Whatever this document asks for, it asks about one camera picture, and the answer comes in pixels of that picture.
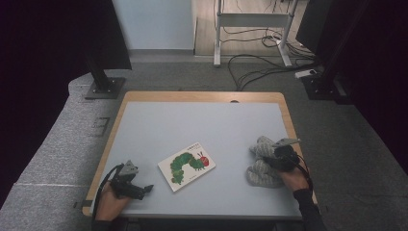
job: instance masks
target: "glove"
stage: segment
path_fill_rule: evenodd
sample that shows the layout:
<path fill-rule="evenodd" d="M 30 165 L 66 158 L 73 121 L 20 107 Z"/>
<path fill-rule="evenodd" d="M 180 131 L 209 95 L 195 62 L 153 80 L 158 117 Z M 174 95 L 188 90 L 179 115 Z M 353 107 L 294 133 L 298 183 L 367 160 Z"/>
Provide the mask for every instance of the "glove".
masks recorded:
<path fill-rule="evenodd" d="M 274 153 L 274 142 L 267 137 L 261 136 L 257 144 L 249 147 L 249 150 L 255 154 L 255 164 L 246 170 L 246 177 L 253 186 L 266 188 L 279 188 L 284 182 L 277 170 L 270 167 L 264 161 L 264 157 L 276 158 Z"/>

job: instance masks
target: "green caterpillar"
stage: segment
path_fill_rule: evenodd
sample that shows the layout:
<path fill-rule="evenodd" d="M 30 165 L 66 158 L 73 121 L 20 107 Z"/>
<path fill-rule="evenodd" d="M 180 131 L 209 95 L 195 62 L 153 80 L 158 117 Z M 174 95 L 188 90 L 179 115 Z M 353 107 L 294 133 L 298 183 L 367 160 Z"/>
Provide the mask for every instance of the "green caterpillar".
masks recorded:
<path fill-rule="evenodd" d="M 184 170 L 182 170 L 183 165 L 189 164 L 195 170 L 201 170 L 210 164 L 208 158 L 203 156 L 202 152 L 201 156 L 200 154 L 197 155 L 200 157 L 199 159 L 195 159 L 190 152 L 185 152 L 174 158 L 173 162 L 170 164 L 171 174 L 173 175 L 173 178 L 171 178 L 172 183 L 181 185 L 184 178 Z"/>

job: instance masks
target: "book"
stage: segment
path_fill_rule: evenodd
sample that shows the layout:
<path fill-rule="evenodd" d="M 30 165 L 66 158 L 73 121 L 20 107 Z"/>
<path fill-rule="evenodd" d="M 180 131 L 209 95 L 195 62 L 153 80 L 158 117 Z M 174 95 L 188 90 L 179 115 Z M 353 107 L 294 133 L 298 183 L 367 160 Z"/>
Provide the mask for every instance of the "book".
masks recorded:
<path fill-rule="evenodd" d="M 169 156 L 158 163 L 171 189 L 176 192 L 216 167 L 199 142 Z"/>

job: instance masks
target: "floor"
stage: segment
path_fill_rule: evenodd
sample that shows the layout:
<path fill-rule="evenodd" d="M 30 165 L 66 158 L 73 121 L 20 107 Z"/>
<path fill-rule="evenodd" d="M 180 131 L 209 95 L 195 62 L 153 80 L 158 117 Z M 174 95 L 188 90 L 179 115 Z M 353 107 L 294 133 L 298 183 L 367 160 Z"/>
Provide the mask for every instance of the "floor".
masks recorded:
<path fill-rule="evenodd" d="M 268 60 L 280 62 L 278 57 Z M 133 70 L 106 71 L 110 77 L 126 78 L 117 100 L 85 100 L 92 83 L 89 74 L 70 83 L 63 111 L 1 210 L 2 228 L 89 230 L 81 204 L 127 90 L 236 89 L 227 58 L 214 68 L 211 57 L 133 51 L 131 61 Z M 270 66 L 252 59 L 237 60 L 230 67 L 243 76 Z M 272 74 L 244 90 L 285 95 L 328 230 L 408 230 L 408 178 L 385 144 L 354 106 L 309 100 L 293 75 Z M 100 118 L 110 118 L 102 136 L 94 126 Z"/>

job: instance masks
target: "red caterpillar head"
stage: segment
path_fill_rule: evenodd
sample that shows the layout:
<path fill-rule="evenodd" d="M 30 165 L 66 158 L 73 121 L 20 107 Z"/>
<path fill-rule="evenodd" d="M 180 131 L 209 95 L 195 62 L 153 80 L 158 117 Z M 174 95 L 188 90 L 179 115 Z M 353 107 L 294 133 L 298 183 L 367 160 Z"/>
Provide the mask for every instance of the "red caterpillar head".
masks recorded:
<path fill-rule="evenodd" d="M 210 161 L 208 160 L 207 157 L 205 157 L 205 156 L 203 155 L 202 152 L 200 152 L 200 153 L 198 153 L 197 155 L 200 157 L 200 161 L 203 163 L 203 165 L 204 165 L 205 167 L 207 167 L 207 166 L 210 164 Z"/>

